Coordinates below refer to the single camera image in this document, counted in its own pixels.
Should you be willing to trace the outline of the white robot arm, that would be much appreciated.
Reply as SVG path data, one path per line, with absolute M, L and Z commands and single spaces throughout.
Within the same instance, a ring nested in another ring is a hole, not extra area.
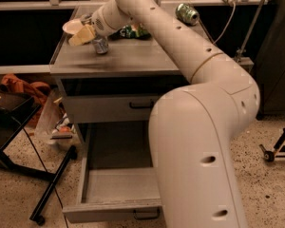
M 233 59 L 158 6 L 109 0 L 92 15 L 106 36 L 140 22 L 188 84 L 162 95 L 149 144 L 167 228 L 248 228 L 230 142 L 256 117 L 256 81 Z

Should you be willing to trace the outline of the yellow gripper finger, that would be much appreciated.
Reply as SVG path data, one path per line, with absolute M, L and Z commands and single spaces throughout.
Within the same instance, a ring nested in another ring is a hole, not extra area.
M 94 27 L 91 25 L 84 25 L 76 34 L 74 34 L 69 40 L 71 46 L 80 46 L 92 41 L 96 37 Z

